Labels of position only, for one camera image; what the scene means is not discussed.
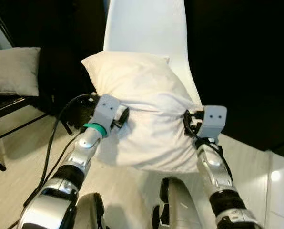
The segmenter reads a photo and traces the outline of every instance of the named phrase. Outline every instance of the white floor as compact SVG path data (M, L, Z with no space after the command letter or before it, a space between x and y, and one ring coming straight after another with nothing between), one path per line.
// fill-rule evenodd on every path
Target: white floor
M40 114L33 107L20 109L0 119L0 134ZM3 159L7 166L6 172L0 172L0 229L6 229L19 217L23 202L40 179L53 122L53 117L45 117L0 140L0 160ZM59 126L49 167L71 138ZM284 188L270 179L267 186L271 168L280 171L280 182L284 181L283 158L271 166L271 153L259 151L225 135L220 136L220 144L246 206L262 225L266 223L270 229L284 228ZM129 167L110 167L93 160L80 194L101 194L105 220L111 229L151 228L151 211L159 201L161 179L167 175ZM203 228L216 228L198 174L177 177L186 183Z

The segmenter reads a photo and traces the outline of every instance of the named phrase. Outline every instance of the pillowcase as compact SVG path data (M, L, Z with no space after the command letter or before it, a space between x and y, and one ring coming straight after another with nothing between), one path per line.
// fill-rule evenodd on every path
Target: pillowcase
M0 50L0 95L38 96L40 48Z
M114 128L97 149L99 160L162 172L193 172L196 149L184 135L186 109L200 110L167 59L152 54L102 51L84 60L98 95L129 107L127 123Z

